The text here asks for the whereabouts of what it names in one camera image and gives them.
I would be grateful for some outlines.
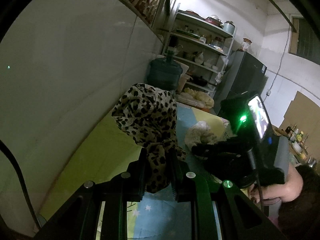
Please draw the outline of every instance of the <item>tiled wall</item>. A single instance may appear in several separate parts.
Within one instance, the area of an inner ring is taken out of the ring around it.
[[[118,0],[32,0],[0,43],[0,138],[36,211],[68,158],[133,84],[161,42]],[[32,235],[18,179],[0,154],[0,214]]]

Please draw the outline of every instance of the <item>yellow-green mat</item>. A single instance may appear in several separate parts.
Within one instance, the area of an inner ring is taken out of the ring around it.
[[[101,183],[126,171],[128,164],[138,159],[140,149],[130,136],[119,130],[111,114],[107,114],[71,157],[40,214],[49,220],[85,181]]]

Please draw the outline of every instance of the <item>leopard print cloth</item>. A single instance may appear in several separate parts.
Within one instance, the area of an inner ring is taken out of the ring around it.
[[[185,160],[186,152],[177,145],[177,104],[169,91],[138,83],[133,85],[112,110],[120,130],[147,150],[152,175],[146,191],[156,193],[170,183],[166,176],[165,154],[175,153]]]

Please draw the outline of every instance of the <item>hair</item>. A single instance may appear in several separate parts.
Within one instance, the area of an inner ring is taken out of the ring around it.
[[[289,240],[320,238],[320,176],[307,165],[296,167],[303,179],[300,195],[281,204],[278,224]]]

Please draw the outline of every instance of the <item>window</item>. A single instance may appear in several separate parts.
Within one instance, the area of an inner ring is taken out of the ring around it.
[[[289,53],[320,65],[320,41],[304,18],[293,17],[297,32],[292,32]]]

